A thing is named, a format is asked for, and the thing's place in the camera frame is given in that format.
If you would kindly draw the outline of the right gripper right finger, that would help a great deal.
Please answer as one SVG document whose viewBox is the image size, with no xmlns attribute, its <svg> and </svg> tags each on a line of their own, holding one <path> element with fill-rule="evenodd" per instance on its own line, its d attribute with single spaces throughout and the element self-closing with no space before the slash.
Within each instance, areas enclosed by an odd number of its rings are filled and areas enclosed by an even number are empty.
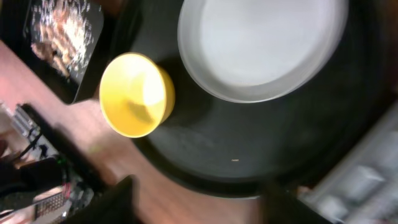
<svg viewBox="0 0 398 224">
<path fill-rule="evenodd" d="M 275 183 L 262 185 L 261 212 L 266 224 L 331 224 Z"/>
</svg>

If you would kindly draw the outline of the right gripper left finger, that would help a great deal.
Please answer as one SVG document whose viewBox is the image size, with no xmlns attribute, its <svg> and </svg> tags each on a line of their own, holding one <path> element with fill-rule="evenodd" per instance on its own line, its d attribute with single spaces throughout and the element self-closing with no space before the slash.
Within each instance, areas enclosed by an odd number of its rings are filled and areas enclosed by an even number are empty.
<svg viewBox="0 0 398 224">
<path fill-rule="evenodd" d="M 67 218 L 67 224 L 134 224 L 140 223 L 134 211 L 135 182 L 127 176 L 107 190 L 98 200 Z"/>
</svg>

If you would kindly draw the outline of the yellow bowl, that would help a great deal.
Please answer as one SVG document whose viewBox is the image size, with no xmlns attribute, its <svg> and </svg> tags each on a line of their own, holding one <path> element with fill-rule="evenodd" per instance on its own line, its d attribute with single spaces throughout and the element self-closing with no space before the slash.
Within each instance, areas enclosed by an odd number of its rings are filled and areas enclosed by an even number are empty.
<svg viewBox="0 0 398 224">
<path fill-rule="evenodd" d="M 172 113 L 175 88 L 170 75 L 145 55 L 129 52 L 106 67 L 99 103 L 107 123 L 120 135 L 141 138 Z"/>
</svg>

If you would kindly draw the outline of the food scraps and rice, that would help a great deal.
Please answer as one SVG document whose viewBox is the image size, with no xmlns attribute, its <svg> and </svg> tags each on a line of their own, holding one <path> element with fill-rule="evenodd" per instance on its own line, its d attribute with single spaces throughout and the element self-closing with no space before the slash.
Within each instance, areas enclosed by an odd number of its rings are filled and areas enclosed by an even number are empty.
<svg viewBox="0 0 398 224">
<path fill-rule="evenodd" d="M 28 22 L 31 50 L 66 79 L 78 80 L 87 67 L 95 40 L 88 19 L 89 1 L 39 1 Z"/>
</svg>

